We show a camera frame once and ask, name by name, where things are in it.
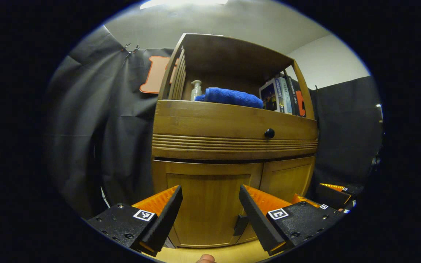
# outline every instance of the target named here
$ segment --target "white wall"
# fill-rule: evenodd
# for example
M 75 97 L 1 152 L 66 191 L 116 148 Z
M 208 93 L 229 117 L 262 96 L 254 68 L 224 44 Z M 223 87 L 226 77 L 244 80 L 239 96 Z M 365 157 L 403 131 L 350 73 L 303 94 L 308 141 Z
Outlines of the white wall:
M 334 35 L 318 38 L 287 54 L 297 61 L 310 89 L 369 76 L 369 70 L 352 50 Z M 292 67 L 287 74 L 297 79 Z

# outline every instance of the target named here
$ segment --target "black curtain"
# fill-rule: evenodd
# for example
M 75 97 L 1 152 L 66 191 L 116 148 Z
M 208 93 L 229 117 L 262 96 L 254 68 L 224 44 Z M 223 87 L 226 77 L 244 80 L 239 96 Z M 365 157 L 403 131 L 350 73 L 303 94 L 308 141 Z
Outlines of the black curtain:
M 45 164 L 52 182 L 80 216 L 110 203 L 135 203 L 153 193 L 150 175 L 156 94 L 139 91 L 151 56 L 129 54 L 104 26 L 85 37 L 61 62 L 45 95 Z
M 319 183 L 364 185 L 383 136 L 381 104 L 373 77 L 310 90 L 319 148 L 307 193 Z

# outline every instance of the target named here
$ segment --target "wooden floor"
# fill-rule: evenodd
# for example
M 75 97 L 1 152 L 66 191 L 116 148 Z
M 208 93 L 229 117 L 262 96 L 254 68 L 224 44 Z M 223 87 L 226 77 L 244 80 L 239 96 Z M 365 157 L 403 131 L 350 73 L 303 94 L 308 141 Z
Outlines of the wooden floor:
M 223 248 L 162 248 L 155 259 L 167 263 L 195 263 L 203 254 L 214 256 L 217 263 L 254 263 L 270 258 L 256 240 Z

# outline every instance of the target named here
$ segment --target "ceiling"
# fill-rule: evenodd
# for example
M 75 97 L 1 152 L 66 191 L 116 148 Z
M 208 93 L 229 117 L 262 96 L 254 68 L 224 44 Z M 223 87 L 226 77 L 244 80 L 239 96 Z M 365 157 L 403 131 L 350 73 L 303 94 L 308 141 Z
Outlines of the ceiling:
M 271 0 L 229 0 L 225 5 L 134 5 L 105 23 L 122 44 L 174 48 L 183 33 L 225 35 L 282 54 L 331 33 L 310 18 Z

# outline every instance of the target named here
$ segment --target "ceiling light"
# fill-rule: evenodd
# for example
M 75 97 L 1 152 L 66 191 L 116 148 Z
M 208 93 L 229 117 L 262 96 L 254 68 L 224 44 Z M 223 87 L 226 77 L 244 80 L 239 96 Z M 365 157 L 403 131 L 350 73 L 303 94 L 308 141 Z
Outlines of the ceiling light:
M 199 4 L 199 5 L 208 5 L 208 4 L 220 4 L 225 5 L 228 0 L 150 0 L 145 2 L 139 7 L 139 10 L 143 10 L 149 7 L 155 7 L 156 5 L 181 5 L 181 4 Z

